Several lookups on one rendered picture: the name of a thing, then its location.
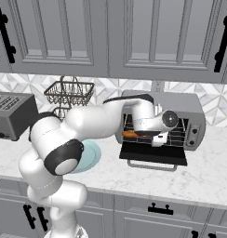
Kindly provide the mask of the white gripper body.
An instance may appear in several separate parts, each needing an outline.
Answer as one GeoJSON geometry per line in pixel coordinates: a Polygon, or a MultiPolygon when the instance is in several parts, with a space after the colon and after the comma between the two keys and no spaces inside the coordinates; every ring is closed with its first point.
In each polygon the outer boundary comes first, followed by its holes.
{"type": "Polygon", "coordinates": [[[166,144],[167,136],[168,136],[167,132],[160,133],[159,135],[154,136],[152,139],[152,146],[153,147],[161,147],[162,145],[166,144]]]}

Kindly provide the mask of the black toaster oven door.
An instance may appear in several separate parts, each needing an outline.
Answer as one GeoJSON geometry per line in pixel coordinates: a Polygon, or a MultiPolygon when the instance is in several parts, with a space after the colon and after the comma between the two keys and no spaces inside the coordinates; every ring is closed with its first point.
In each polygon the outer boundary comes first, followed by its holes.
{"type": "Polygon", "coordinates": [[[150,144],[124,142],[122,144],[119,158],[159,164],[187,166],[185,152],[182,147],[152,147],[150,144]]]}

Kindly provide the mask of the orange baguette bread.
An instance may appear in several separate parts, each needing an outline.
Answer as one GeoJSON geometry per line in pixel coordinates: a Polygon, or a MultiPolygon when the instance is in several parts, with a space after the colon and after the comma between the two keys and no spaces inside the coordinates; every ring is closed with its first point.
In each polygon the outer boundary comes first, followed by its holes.
{"type": "Polygon", "coordinates": [[[141,135],[137,134],[134,130],[123,131],[124,138],[141,138],[141,135]]]}

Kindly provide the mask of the silver toaster oven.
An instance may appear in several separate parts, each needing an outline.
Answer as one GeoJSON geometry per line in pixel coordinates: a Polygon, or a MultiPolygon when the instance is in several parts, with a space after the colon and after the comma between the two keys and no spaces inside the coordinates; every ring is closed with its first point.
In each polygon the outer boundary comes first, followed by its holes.
{"type": "MultiPolygon", "coordinates": [[[[206,117],[196,94],[170,93],[170,92],[148,92],[154,98],[154,106],[160,105],[162,111],[171,110],[178,119],[188,120],[185,141],[182,148],[185,151],[195,151],[203,140],[206,132],[206,117]],[[188,141],[194,140],[194,146],[188,146],[188,141]]],[[[122,144],[122,133],[124,130],[124,114],[131,114],[130,107],[123,109],[122,122],[115,134],[117,141],[122,144]]]]}

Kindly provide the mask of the grey base cupboard door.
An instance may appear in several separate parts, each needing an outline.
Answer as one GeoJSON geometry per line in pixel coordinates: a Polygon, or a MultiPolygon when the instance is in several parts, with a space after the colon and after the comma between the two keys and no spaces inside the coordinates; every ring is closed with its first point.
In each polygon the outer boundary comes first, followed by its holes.
{"type": "Polygon", "coordinates": [[[192,231],[200,238],[204,224],[116,212],[115,227],[115,238],[192,238],[192,231]]]}
{"type": "Polygon", "coordinates": [[[76,211],[78,223],[86,230],[88,238],[114,238],[113,202],[87,201],[76,211]]]}
{"type": "Polygon", "coordinates": [[[207,222],[205,238],[209,238],[209,233],[215,233],[217,238],[227,238],[227,210],[216,208],[212,210],[207,222]]]}
{"type": "Polygon", "coordinates": [[[23,210],[26,199],[0,198],[0,233],[25,238],[37,238],[23,210]]]}

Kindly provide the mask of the silver slot toaster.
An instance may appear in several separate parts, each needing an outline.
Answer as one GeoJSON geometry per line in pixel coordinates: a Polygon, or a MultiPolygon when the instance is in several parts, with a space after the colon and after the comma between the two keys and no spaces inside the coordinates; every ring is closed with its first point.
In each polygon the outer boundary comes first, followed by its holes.
{"type": "Polygon", "coordinates": [[[34,94],[0,92],[0,139],[17,141],[37,114],[34,94]]]}

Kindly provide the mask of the light blue plate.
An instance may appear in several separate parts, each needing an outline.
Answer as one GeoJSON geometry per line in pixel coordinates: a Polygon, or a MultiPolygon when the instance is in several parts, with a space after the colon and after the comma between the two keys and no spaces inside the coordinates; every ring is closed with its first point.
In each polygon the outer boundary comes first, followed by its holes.
{"type": "Polygon", "coordinates": [[[101,150],[99,145],[93,141],[86,139],[83,141],[84,151],[78,166],[72,171],[72,174],[83,173],[94,167],[101,158],[101,150]]]}

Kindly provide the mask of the grey drawer front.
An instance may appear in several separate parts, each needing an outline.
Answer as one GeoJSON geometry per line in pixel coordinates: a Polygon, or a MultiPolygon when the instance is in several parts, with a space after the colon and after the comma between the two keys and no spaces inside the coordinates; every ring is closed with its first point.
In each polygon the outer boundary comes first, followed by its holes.
{"type": "Polygon", "coordinates": [[[118,211],[138,213],[143,215],[162,217],[162,218],[174,218],[179,220],[187,220],[192,222],[205,223],[210,209],[208,207],[197,205],[186,205],[172,202],[165,202],[162,200],[149,200],[138,197],[129,197],[116,195],[115,209],[118,211]],[[174,211],[174,215],[156,214],[148,212],[148,206],[155,203],[156,207],[165,207],[169,205],[169,208],[174,211]]]}
{"type": "Polygon", "coordinates": [[[26,197],[27,187],[25,182],[0,178],[0,194],[26,197]]]}

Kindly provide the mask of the grey wall socket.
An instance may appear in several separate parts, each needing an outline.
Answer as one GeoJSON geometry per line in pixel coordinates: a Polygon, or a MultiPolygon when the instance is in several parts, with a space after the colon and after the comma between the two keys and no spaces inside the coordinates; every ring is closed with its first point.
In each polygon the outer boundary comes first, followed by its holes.
{"type": "Polygon", "coordinates": [[[151,90],[153,92],[163,92],[165,89],[165,82],[164,81],[152,81],[152,87],[151,90]]]}

